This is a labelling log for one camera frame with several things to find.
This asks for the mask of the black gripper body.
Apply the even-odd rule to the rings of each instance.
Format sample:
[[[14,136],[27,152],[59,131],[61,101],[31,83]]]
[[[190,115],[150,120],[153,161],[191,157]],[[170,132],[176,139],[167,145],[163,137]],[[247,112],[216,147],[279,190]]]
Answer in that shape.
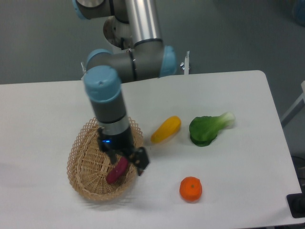
[[[136,147],[132,136],[131,127],[118,135],[106,135],[105,128],[99,127],[97,142],[99,149],[106,154],[109,150],[115,150],[116,156],[125,157],[135,167],[137,165],[148,166],[149,158],[144,147]]]

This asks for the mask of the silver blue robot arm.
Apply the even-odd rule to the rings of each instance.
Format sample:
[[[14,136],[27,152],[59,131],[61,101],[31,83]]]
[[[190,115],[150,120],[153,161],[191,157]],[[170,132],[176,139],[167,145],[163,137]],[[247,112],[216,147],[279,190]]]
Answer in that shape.
[[[131,48],[122,52],[92,51],[83,82],[99,124],[98,144],[111,163],[125,157],[141,175],[149,164],[145,148],[136,147],[123,99],[121,84],[175,74],[173,47],[163,43],[153,0],[75,0],[77,15],[85,20],[111,16],[131,32]]]

